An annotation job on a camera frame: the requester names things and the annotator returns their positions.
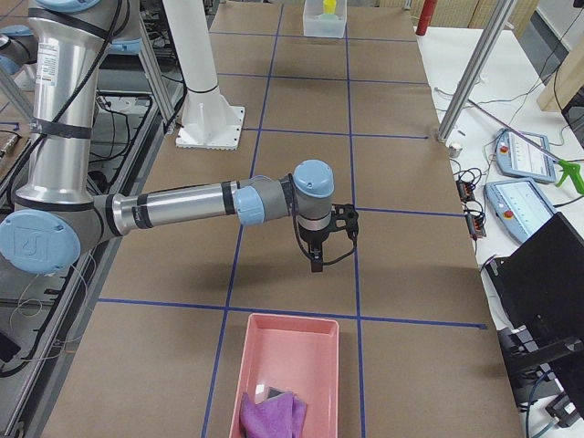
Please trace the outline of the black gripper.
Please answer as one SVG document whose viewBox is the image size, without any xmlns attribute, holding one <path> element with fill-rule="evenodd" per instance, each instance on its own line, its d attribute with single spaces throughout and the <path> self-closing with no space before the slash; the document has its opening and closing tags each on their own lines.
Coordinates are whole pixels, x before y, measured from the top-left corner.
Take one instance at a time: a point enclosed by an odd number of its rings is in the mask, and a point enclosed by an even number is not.
<svg viewBox="0 0 584 438">
<path fill-rule="evenodd" d="M 322 272 L 324 261 L 323 258 L 323 244 L 329 238 L 329 231 L 318 230 L 308 230 L 307 228 L 299 228 L 300 238 L 308 245 L 308 253 L 310 256 L 316 260 L 310 260 L 310 269 L 312 273 Z"/>
</svg>

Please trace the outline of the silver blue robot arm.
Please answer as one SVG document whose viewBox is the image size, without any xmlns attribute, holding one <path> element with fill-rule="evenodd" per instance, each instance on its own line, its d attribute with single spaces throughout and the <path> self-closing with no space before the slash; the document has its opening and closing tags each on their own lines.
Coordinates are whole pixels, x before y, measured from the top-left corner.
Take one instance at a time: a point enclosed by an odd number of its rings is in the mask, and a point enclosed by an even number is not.
<svg viewBox="0 0 584 438">
<path fill-rule="evenodd" d="M 339 210 L 334 179 L 319 160 L 289 175 L 255 177 L 125 196 L 86 187 L 99 65 L 109 49 L 143 47 L 136 1 L 33 1 L 37 37 L 34 117 L 26 183 L 1 223 L 1 253 L 13 266 L 47 275 L 95 245 L 164 224 L 236 215 L 243 225 L 291 217 L 313 265 Z"/>
</svg>

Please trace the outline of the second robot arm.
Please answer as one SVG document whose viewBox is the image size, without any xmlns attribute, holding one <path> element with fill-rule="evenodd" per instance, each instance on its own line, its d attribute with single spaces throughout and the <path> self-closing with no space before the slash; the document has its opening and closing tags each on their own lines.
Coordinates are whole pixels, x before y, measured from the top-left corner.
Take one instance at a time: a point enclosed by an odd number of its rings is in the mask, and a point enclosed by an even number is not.
<svg viewBox="0 0 584 438">
<path fill-rule="evenodd" d="M 37 62 L 37 38 L 25 25 L 1 28 L 1 67 L 8 75 L 14 75 L 24 65 Z"/>
</svg>

